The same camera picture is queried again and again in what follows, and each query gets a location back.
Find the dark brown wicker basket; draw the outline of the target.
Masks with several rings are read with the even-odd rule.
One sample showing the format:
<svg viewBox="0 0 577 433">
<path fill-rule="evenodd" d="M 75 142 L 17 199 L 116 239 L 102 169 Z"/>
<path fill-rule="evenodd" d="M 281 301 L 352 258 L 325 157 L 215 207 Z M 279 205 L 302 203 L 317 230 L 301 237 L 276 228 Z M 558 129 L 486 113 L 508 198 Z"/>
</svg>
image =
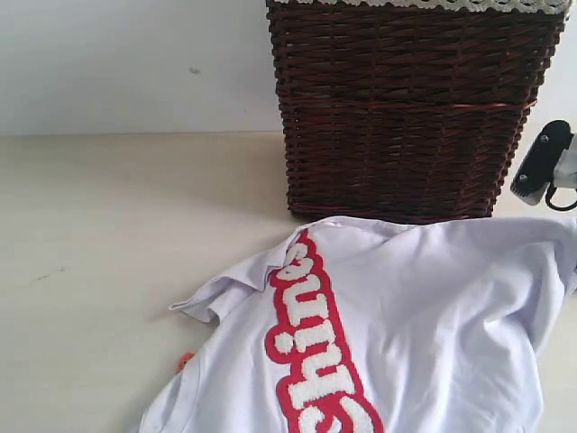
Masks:
<svg viewBox="0 0 577 433">
<path fill-rule="evenodd" d="M 568 13 L 269 1 L 290 213 L 489 217 Z"/>
</svg>

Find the white t-shirt red lettering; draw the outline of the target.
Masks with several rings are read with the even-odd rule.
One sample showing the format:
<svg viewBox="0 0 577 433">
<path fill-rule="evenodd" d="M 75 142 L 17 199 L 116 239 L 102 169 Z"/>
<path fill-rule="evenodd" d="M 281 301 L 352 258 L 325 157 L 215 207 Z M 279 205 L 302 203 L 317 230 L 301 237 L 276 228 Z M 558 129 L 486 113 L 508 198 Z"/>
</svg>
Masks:
<svg viewBox="0 0 577 433">
<path fill-rule="evenodd" d="M 533 432 L 575 287 L 574 219 L 301 226 L 174 305 L 216 329 L 139 429 Z"/>
</svg>

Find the small orange tag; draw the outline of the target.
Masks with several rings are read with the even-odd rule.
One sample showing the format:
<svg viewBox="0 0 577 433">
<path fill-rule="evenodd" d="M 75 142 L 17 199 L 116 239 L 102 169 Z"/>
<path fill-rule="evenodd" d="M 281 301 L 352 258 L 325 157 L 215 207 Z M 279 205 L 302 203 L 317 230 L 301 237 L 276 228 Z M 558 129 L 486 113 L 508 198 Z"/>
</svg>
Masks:
<svg viewBox="0 0 577 433">
<path fill-rule="evenodd" d="M 194 358 L 194 356 L 195 356 L 195 355 L 194 355 L 193 353 L 190 353 L 190 352 L 186 352 L 185 354 L 183 354 L 183 355 L 179 358 L 179 360 L 178 360 L 178 363 L 177 363 L 177 372 L 181 372 L 181 371 L 185 368 L 186 364 L 187 364 L 191 359 Z"/>
</svg>

